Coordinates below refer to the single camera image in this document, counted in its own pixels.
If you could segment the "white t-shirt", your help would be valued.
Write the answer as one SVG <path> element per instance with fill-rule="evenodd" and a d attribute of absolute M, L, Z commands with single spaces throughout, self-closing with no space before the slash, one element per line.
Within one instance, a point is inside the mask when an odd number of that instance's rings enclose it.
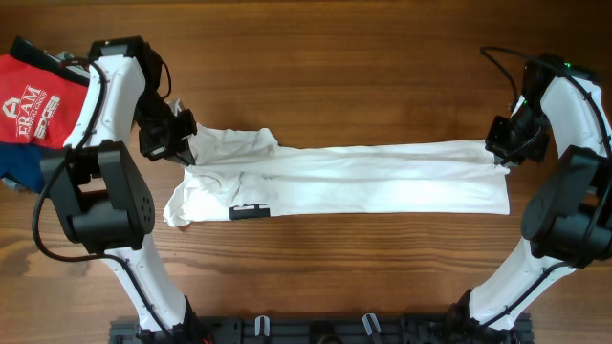
<path fill-rule="evenodd" d="M 508 168 L 482 140 L 324 148 L 282 146 L 268 128 L 199 126 L 195 163 L 164 208 L 173 227 L 263 217 L 347 213 L 507 215 Z"/>

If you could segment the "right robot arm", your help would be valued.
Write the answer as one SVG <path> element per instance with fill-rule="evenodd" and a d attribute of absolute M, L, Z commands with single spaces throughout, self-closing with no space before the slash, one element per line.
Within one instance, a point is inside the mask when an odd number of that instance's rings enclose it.
<path fill-rule="evenodd" d="M 595 72 L 543 53 L 525 54 L 509 117 L 485 143 L 498 165 L 543 160 L 556 170 L 528 202 L 521 238 L 492 276 L 467 290 L 437 326 L 442 343 L 517 343 L 519 316 L 559 279 L 611 257 L 611 125 Z"/>

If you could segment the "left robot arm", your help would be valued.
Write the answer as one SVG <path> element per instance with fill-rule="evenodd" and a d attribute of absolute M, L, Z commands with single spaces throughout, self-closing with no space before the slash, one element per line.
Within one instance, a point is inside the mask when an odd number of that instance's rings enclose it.
<path fill-rule="evenodd" d="M 153 197 L 127 149 L 137 125 L 140 152 L 150 161 L 195 163 L 191 111 L 159 93 L 167 65 L 140 36 L 96 41 L 87 57 L 60 65 L 87 68 L 89 85 L 62 149 L 41 162 L 45 185 L 32 219 L 37 248 L 56 261 L 101 261 L 112 270 L 138 313 L 131 342 L 212 342 L 164 267 L 152 236 Z"/>

